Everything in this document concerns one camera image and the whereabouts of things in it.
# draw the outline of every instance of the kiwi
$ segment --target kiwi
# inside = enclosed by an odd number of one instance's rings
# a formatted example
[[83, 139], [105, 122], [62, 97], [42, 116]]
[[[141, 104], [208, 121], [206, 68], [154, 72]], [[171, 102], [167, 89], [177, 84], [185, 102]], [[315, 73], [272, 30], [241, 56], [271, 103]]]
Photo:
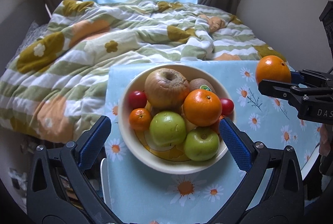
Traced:
[[207, 80], [202, 79], [202, 78], [193, 79], [189, 83], [189, 89], [191, 91], [194, 91], [194, 90], [197, 90], [197, 89], [204, 89], [204, 90], [208, 90], [208, 91], [211, 91], [212, 93], [216, 94], [216, 92], [215, 92], [213, 86], [211, 85], [211, 83], [209, 83]]

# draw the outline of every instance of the striped blanket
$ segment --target striped blanket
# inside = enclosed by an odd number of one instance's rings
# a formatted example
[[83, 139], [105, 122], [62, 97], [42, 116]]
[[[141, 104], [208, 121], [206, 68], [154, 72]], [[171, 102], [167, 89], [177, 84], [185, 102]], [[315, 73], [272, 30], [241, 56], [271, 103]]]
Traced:
[[[209, 18], [223, 28], [210, 32]], [[278, 55], [235, 16], [202, 5], [64, 0], [47, 32], [0, 79], [0, 125], [51, 142], [77, 140], [104, 112], [113, 65], [259, 60]]]

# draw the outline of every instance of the green sticker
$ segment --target green sticker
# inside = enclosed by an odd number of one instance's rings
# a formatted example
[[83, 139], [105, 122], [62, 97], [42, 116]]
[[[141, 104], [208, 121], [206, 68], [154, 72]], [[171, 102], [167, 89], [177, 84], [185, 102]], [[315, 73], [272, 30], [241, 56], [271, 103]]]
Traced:
[[211, 91], [211, 89], [207, 85], [201, 85], [200, 89], [206, 90], [206, 91]]

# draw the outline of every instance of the cream-colored bowl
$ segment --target cream-colored bowl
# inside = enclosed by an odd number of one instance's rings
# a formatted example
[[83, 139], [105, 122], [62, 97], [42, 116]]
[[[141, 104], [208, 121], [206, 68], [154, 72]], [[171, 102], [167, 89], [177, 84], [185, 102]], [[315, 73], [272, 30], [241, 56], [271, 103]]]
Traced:
[[[212, 75], [209, 73], [187, 65], [183, 65], [181, 63], [177, 64], [162, 64], [153, 68], [150, 68], [138, 76], [136, 76], [131, 83], [125, 88], [124, 94], [120, 99], [119, 102], [119, 109], [118, 109], [118, 124], [120, 133], [124, 139], [125, 144], [127, 145], [128, 149], [134, 154], [134, 156], [139, 159], [141, 162], [146, 164], [147, 166], [165, 173], [170, 174], [190, 174], [194, 172], [198, 172], [204, 170], [211, 165], [215, 164], [218, 160], [220, 160], [223, 155], [227, 152], [227, 147], [223, 141], [220, 142], [219, 150], [216, 155], [207, 160], [207, 161], [179, 161], [174, 162], [170, 160], [162, 159], [150, 151], [148, 151], [143, 144], [138, 139], [137, 135], [135, 134], [134, 130], [131, 129], [129, 125], [129, 114], [131, 113], [132, 109], [129, 107], [127, 99], [129, 93], [132, 91], [143, 91], [144, 90], [144, 82], [147, 76], [152, 72], [159, 68], [170, 68], [180, 72], [187, 80], [192, 80], [195, 78], [203, 78], [206, 79], [211, 85], [214, 87], [216, 94], [219, 98], [229, 98], [231, 99], [229, 93], [225, 89], [225, 87]], [[236, 112], [234, 110], [233, 114], [230, 117], [232, 121], [236, 124]], [[154, 150], [159, 150], [156, 146], [154, 146], [150, 142], [149, 138], [149, 131], [144, 133], [145, 140], [147, 141], [150, 148]], [[162, 151], [169, 150], [170, 148], [160, 148]]]

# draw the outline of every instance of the gray headboard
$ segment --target gray headboard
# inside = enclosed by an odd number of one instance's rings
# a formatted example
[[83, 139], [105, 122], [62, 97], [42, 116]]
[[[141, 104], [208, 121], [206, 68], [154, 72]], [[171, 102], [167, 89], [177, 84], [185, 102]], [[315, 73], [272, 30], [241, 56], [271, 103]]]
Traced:
[[0, 76], [8, 61], [15, 55], [31, 23], [47, 24], [50, 16], [43, 0], [26, 0], [0, 23]]

